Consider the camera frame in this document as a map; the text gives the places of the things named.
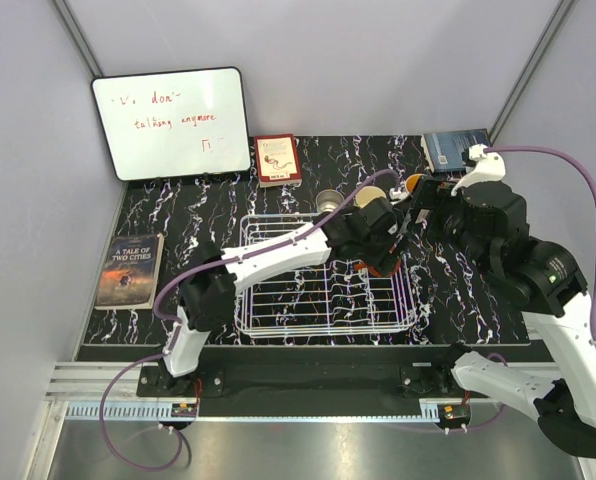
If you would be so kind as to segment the white wire dish rack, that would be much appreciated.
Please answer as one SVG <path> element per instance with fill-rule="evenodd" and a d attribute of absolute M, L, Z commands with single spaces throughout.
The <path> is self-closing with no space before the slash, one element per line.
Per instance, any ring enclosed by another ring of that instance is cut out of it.
<path fill-rule="evenodd" d="M 355 261 L 301 267 L 239 294 L 235 327 L 252 338 L 378 335 L 417 322 L 406 264 L 387 278 Z"/>

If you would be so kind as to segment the orange ceramic mug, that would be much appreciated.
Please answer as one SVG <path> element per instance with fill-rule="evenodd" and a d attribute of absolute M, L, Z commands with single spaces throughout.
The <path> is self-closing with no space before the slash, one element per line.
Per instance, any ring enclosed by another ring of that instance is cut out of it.
<path fill-rule="evenodd" d="M 367 271 L 367 273 L 369 275 L 376 277 L 376 278 L 389 278 L 396 273 L 396 271 L 398 270 L 399 267 L 400 267 L 399 262 L 397 262 L 396 266 L 391 268 L 390 270 L 376 269 L 375 267 L 369 266 L 369 265 L 365 264 L 364 262 L 359 262 L 353 266 L 353 268 L 356 272 Z"/>

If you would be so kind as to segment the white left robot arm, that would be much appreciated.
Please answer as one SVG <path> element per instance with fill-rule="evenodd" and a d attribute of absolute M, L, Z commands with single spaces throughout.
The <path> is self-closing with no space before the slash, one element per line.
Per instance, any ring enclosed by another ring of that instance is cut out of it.
<path fill-rule="evenodd" d="M 174 396 L 193 386 L 194 371 L 209 334 L 230 322 L 241 292 L 264 280 L 331 261 L 359 261 L 380 277 L 400 266 L 405 201 L 383 197 L 363 207 L 340 207 L 283 235 L 238 248 L 204 243 L 179 286 L 174 330 L 163 347 L 159 384 Z"/>

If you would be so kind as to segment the floral iridescent white mug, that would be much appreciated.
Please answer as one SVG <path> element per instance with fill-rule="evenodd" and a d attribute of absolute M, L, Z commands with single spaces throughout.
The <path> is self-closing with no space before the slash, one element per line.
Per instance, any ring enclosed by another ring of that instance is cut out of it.
<path fill-rule="evenodd" d="M 412 174 L 405 181 L 405 189 L 408 193 L 413 193 L 419 180 L 423 177 L 422 174 Z"/>

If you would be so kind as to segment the cream ribbed mug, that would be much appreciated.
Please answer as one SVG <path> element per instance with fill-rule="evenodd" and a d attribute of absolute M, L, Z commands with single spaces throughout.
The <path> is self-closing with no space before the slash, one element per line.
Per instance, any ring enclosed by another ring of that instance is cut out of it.
<path fill-rule="evenodd" d="M 354 205 L 358 208 L 363 208 L 373 200 L 379 198 L 387 198 L 384 190 L 377 186 L 365 186 L 354 195 Z"/>

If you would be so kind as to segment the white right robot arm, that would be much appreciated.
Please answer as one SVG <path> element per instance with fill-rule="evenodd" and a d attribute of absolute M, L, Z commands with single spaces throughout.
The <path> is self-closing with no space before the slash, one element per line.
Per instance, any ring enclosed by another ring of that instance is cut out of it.
<path fill-rule="evenodd" d="M 565 453 L 596 459 L 596 340 L 592 298 L 573 255 L 530 235 L 525 199 L 501 181 L 461 188 L 425 177 L 411 194 L 409 215 L 429 238 L 451 243 L 477 266 L 489 287 L 534 328 L 561 376 L 540 380 L 453 346 L 432 384 L 444 396 L 486 395 L 534 420 Z"/>

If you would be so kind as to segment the brown and cream cup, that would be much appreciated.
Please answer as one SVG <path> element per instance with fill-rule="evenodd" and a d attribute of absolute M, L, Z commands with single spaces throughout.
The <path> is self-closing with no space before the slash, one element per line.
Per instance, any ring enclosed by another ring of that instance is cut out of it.
<path fill-rule="evenodd" d="M 331 189 L 319 192 L 315 198 L 316 211 L 318 213 L 329 213 L 336 210 L 344 201 L 344 196 Z"/>

